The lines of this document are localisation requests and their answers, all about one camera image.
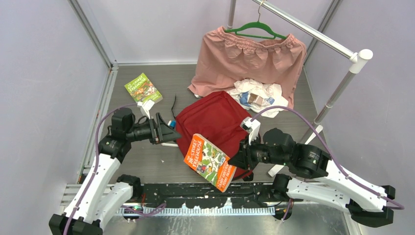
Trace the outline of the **orange treehouse book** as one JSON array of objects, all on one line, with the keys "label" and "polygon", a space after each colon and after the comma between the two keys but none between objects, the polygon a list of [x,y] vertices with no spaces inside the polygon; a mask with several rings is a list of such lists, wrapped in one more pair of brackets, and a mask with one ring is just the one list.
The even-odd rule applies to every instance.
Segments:
[{"label": "orange treehouse book", "polygon": [[184,162],[196,173],[225,192],[231,183],[236,166],[229,164],[230,157],[200,134],[194,134]]}]

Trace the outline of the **red backpack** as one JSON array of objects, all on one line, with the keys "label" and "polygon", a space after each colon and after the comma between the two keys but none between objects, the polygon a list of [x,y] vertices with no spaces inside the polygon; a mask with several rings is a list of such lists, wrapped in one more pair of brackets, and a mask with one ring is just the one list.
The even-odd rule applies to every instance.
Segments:
[{"label": "red backpack", "polygon": [[251,117],[248,111],[227,92],[213,92],[176,116],[176,131],[181,134],[178,148],[185,156],[192,136],[200,134],[232,158],[248,134],[240,126],[247,117]]}]

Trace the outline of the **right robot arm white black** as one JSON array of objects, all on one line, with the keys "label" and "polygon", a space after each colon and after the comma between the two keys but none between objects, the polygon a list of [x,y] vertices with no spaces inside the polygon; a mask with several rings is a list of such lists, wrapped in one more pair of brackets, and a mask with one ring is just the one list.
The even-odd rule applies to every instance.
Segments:
[{"label": "right robot arm white black", "polygon": [[332,157],[320,148],[296,143],[291,135],[274,128],[263,142],[240,142],[229,164],[244,170],[258,163],[286,166],[294,176],[276,174],[270,192],[278,201],[308,200],[348,213],[355,222],[378,228],[393,223],[394,212],[387,200],[395,188],[377,186],[346,169],[340,170]]}]

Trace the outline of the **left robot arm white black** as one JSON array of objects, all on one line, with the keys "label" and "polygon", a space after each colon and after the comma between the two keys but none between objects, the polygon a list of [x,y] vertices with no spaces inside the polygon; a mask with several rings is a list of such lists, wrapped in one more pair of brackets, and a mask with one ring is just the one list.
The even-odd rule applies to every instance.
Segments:
[{"label": "left robot arm white black", "polygon": [[121,175],[113,189],[104,191],[118,170],[131,144],[148,140],[151,144],[175,141],[181,135],[156,113],[136,119],[129,105],[111,112],[111,125],[103,139],[95,141],[95,158],[75,197],[62,214],[53,214],[49,228],[53,235],[101,235],[111,218],[127,201],[137,202],[143,195],[139,177]]}]

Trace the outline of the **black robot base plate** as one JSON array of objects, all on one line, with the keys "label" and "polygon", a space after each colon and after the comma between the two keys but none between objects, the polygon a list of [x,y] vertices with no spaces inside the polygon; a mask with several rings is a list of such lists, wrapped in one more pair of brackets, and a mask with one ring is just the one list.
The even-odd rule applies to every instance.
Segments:
[{"label": "black robot base plate", "polygon": [[232,209],[242,209],[285,205],[288,199],[273,194],[270,182],[234,182],[225,192],[209,183],[148,183],[142,185],[140,196],[133,196],[127,202],[147,207],[165,203],[170,209],[182,206],[219,209],[229,202]]}]

